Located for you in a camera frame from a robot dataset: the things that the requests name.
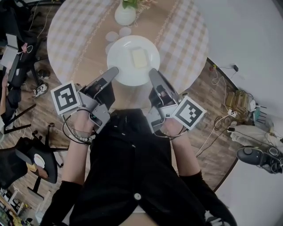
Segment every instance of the white button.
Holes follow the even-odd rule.
[[[136,200],[141,200],[142,196],[139,193],[135,193],[134,198]]]

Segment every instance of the white vase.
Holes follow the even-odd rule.
[[[120,5],[115,11],[116,22],[122,26],[128,26],[132,24],[135,19],[136,19],[136,10],[130,6],[124,9],[123,2],[121,1]]]

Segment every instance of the round table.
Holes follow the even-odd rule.
[[[120,0],[66,0],[61,5],[47,38],[50,64],[60,82],[90,83],[107,70],[111,41],[131,34],[144,36],[157,46],[161,57],[159,71],[178,93],[191,86],[208,55],[207,27],[194,2],[142,0],[136,21],[127,29],[114,19],[119,3]],[[146,105],[142,102],[148,98],[150,85],[138,87],[136,93],[135,90],[129,93],[131,88],[121,84],[116,86],[128,92],[120,97],[127,106],[120,103],[117,109],[129,108],[130,103],[135,103],[131,108],[148,106],[148,102]]]

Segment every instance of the green plant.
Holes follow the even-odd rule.
[[[135,9],[138,8],[138,0],[123,0],[123,8],[133,7]]]

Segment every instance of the white sneaker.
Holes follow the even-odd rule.
[[[45,94],[47,91],[48,91],[48,84],[44,83],[33,90],[34,92],[33,98],[37,98],[40,95]]]

